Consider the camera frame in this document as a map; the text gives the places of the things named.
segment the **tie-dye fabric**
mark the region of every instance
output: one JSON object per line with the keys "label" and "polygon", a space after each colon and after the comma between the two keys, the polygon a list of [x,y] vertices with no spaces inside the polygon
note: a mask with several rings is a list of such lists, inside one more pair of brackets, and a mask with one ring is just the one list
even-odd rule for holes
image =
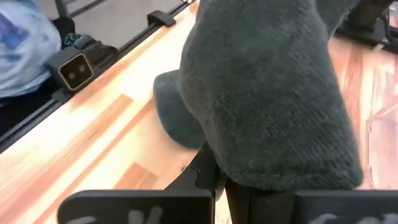
{"label": "tie-dye fabric", "polygon": [[60,48],[58,30],[33,1],[0,0],[0,99],[36,91]]}

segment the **blue clothing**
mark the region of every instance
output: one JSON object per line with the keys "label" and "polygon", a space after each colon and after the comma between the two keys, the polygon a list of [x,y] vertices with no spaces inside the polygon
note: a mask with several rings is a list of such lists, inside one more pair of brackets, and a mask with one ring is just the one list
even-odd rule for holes
{"label": "blue clothing", "polygon": [[60,49],[58,30],[33,1],[0,1],[0,99],[36,91]]}

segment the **black clip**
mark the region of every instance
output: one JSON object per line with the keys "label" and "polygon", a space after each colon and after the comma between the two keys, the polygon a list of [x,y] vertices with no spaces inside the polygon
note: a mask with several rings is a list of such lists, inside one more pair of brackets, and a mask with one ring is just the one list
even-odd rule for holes
{"label": "black clip", "polygon": [[152,23],[160,26],[171,27],[175,24],[175,20],[170,15],[160,11],[155,10],[147,15],[148,25]]}

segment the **gray fabric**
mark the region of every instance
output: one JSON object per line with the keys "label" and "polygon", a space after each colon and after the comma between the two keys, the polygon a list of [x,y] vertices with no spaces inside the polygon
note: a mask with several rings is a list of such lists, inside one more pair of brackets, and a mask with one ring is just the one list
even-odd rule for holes
{"label": "gray fabric", "polygon": [[177,88],[178,70],[156,77],[155,107],[166,133],[175,142],[199,149],[206,141],[199,122],[188,112]]}
{"label": "gray fabric", "polygon": [[358,146],[327,47],[353,3],[200,1],[178,84],[233,181],[267,190],[360,185]]}

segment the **wooden floor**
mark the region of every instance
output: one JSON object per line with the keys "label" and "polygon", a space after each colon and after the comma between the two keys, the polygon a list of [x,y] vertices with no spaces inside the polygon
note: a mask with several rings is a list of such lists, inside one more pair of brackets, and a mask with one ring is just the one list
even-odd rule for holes
{"label": "wooden floor", "polygon": [[[152,100],[156,75],[178,68],[197,3],[0,154],[0,224],[55,223],[61,201],[85,189],[163,189],[197,151],[173,142]],[[398,58],[330,41],[366,173],[362,189],[398,189]],[[225,195],[216,224],[231,223]]]}

